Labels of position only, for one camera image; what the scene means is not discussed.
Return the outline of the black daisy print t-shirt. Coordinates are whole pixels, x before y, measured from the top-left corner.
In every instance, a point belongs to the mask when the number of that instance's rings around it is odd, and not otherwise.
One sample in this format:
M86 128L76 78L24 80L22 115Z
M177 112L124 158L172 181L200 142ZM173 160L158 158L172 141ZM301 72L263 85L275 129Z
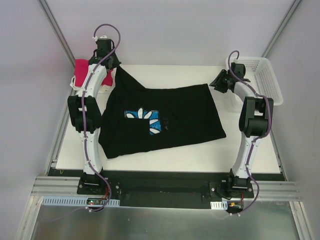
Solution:
M150 89L117 68L98 137L108 159L226 136L207 84Z

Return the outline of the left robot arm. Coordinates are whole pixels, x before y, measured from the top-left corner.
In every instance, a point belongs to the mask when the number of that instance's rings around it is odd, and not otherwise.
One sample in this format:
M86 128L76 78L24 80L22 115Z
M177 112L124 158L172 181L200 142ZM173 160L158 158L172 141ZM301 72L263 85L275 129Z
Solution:
M115 54L117 46L113 40L105 35L95 37L94 40L97 48L88 61L86 77L76 95L68 97L67 105L71 124L77 131L83 148L84 167L79 184L99 195L105 191L107 184L101 176L103 167L98 136L102 114L97 96L103 81L119 61Z

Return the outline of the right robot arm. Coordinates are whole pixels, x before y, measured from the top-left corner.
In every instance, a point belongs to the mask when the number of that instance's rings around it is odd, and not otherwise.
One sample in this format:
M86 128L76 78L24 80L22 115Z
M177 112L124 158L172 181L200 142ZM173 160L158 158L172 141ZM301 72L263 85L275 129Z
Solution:
M237 158L228 179L217 184L213 191L216 196L230 200L252 189L252 165L261 140L270 133L274 101L257 93L250 81L244 79L244 64L232 62L228 67L221 70L210 86L221 93L230 90L243 102L238 122L241 142Z

